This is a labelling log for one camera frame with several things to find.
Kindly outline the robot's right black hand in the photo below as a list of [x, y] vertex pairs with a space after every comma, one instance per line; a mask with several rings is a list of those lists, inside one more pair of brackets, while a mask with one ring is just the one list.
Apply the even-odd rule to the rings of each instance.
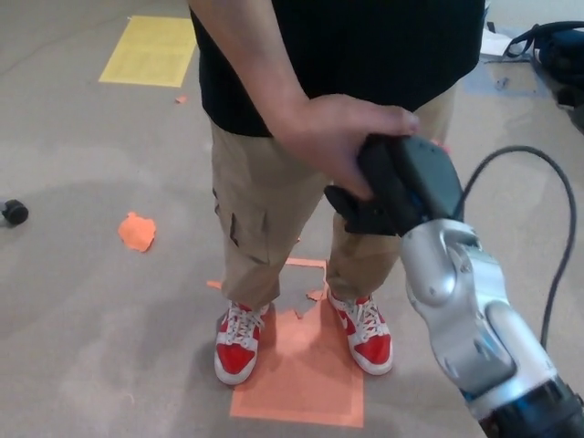
[[372, 200], [361, 201], [335, 185], [324, 191], [347, 232], [402, 236], [432, 220], [464, 220], [464, 190], [456, 169], [448, 153], [431, 141], [370, 135], [357, 162]]

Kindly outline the person's right hand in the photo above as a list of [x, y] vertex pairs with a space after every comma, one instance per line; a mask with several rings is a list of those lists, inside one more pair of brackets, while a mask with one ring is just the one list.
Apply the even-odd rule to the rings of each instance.
[[361, 200], [372, 198], [357, 164], [368, 135], [411, 135], [419, 127], [406, 109], [339, 94], [284, 104], [268, 112], [265, 122], [291, 154]]

